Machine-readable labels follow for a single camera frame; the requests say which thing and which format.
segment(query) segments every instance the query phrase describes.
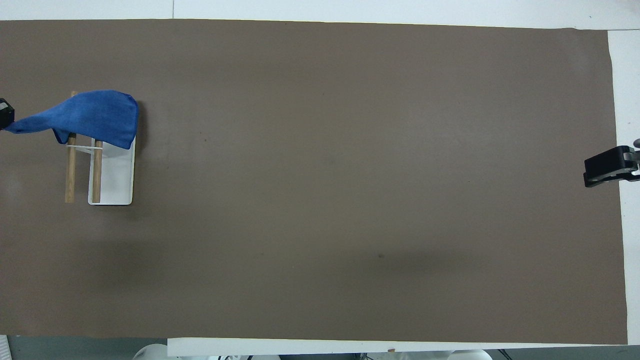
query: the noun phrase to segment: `wooden dowel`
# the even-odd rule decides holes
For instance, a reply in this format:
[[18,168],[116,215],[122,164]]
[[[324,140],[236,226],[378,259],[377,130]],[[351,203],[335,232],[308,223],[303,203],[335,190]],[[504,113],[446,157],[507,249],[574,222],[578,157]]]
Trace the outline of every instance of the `wooden dowel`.
[[[102,141],[96,140],[95,147],[102,147]],[[93,202],[100,202],[100,182],[102,180],[102,149],[93,150],[93,183],[91,198]]]
[[[67,144],[76,144],[76,134],[70,133]],[[65,202],[76,200],[76,148],[67,147],[67,182],[65,186]]]

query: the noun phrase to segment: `black cable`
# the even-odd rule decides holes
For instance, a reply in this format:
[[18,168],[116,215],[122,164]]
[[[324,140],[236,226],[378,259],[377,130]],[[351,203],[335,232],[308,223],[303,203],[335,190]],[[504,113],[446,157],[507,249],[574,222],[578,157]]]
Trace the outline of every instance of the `black cable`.
[[500,354],[502,354],[502,356],[504,356],[507,360],[513,360],[511,358],[511,356],[509,356],[509,354],[507,354],[507,350],[504,350],[503,348],[499,348],[498,351],[500,352]]

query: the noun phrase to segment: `black device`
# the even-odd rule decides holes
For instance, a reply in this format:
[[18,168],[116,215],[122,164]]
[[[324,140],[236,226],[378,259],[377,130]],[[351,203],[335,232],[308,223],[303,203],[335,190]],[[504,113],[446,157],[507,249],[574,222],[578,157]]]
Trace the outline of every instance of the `black device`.
[[[640,139],[634,141],[640,147]],[[584,160],[584,186],[592,188],[609,181],[638,181],[640,175],[634,175],[640,164],[640,151],[631,146],[616,146],[596,156]]]
[[0,97],[0,129],[9,126],[15,120],[15,110]]

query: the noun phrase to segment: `brown paper sheet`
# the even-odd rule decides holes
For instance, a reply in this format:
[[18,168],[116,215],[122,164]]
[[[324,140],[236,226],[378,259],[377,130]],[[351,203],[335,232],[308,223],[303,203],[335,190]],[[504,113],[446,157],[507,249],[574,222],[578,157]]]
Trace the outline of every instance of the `brown paper sheet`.
[[0,22],[24,117],[140,102],[133,204],[0,132],[0,333],[626,342],[604,31]]

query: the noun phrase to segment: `blue towel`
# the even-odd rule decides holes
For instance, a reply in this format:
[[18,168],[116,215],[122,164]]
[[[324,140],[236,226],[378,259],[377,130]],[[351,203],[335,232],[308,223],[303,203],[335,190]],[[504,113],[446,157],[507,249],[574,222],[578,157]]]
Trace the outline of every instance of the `blue towel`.
[[59,143],[70,133],[86,135],[130,149],[138,128],[138,103],[114,90],[82,92],[39,114],[16,121],[4,130],[14,134],[53,129]]

